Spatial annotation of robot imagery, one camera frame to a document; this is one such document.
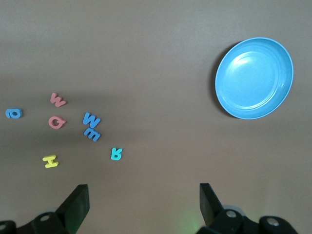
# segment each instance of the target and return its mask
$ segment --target magnetic letter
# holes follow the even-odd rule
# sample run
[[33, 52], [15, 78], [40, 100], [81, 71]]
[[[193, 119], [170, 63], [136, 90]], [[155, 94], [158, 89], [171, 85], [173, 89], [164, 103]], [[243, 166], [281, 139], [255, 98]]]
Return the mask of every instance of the magnetic letter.
[[86, 112], [86, 114], [84, 115], [82, 123], [84, 125], [87, 125], [88, 123], [90, 123], [90, 128], [95, 128], [100, 121], [101, 121], [100, 118], [96, 119], [96, 116], [90, 116], [90, 113]]
[[57, 157], [56, 155], [50, 155], [50, 156], [43, 157], [42, 161], [48, 162], [45, 165], [45, 168], [58, 166], [59, 163], [53, 161], [54, 159], [56, 159], [56, 157]]
[[22, 111], [21, 109], [17, 109], [17, 108], [11, 108], [11, 109], [7, 109], [5, 111], [5, 116], [7, 118], [20, 118], [22, 116]]
[[52, 93], [51, 98], [50, 98], [50, 102], [51, 103], [55, 103], [56, 107], [60, 107], [62, 105], [65, 105], [67, 103], [67, 101], [62, 100], [62, 97], [58, 97], [57, 93]]
[[116, 151], [116, 148], [112, 148], [111, 160], [120, 160], [121, 159], [122, 148]]
[[63, 120], [61, 117], [58, 116], [52, 116], [49, 118], [49, 125], [53, 129], [59, 129], [66, 123], [65, 120]]
[[97, 131], [95, 131], [93, 128], [87, 128], [86, 131], [84, 131], [83, 133], [85, 136], [87, 136], [88, 134], [88, 138], [91, 139], [93, 138], [93, 141], [97, 141], [99, 139], [99, 137], [101, 136], [101, 133], [98, 133]]

